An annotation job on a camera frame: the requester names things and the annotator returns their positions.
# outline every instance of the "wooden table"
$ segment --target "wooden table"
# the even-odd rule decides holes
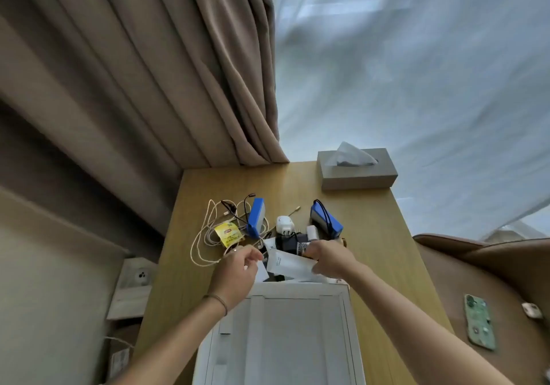
[[[342,236],[355,257],[452,331],[435,287],[423,264],[399,207],[389,189],[321,192],[316,162],[296,162],[259,168],[186,170],[164,242],[158,274],[151,291],[136,355],[142,354],[177,323],[206,292],[212,267],[193,265],[189,248],[203,222],[209,199],[233,200],[256,193],[266,203],[271,225],[278,215],[292,215],[305,231],[314,199],[344,226]],[[221,248],[202,246],[203,257],[218,257]],[[365,377],[369,385],[414,384],[390,340],[357,294],[352,292]],[[177,381],[190,384],[194,359]]]

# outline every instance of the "gray tissue box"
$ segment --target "gray tissue box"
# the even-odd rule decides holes
[[[388,151],[362,149],[374,159],[376,165],[369,166],[327,166],[325,163],[336,151],[321,151],[317,154],[317,167],[321,173],[321,189],[354,190],[362,188],[389,188],[397,178],[397,170]]]

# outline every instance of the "smartphone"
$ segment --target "smartphone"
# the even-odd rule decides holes
[[[470,341],[486,349],[495,350],[497,344],[494,340],[493,325],[485,300],[466,294],[464,295],[464,309]]]

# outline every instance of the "left hand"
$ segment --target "left hand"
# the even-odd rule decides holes
[[[227,305],[227,311],[231,311],[252,289],[258,272],[257,261],[263,259],[262,253],[253,246],[227,253],[214,269],[208,293],[220,297]]]

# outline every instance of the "blue battery pack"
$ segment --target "blue battery pack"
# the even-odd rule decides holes
[[[254,239],[260,238],[265,214],[266,207],[264,204],[264,199],[255,197],[250,214],[248,215],[248,224],[246,225],[248,236],[253,237]]]
[[[317,201],[314,202],[313,205],[311,206],[310,217],[314,222],[319,224],[319,226],[325,231],[325,233],[329,235],[331,239],[336,239],[337,237],[340,236],[340,233],[344,229],[344,226],[342,226],[340,222],[336,220],[334,216],[328,212],[328,210],[326,211],[327,211],[328,218],[331,220],[331,224],[332,224],[331,233],[328,232],[329,225],[327,224],[323,208]]]

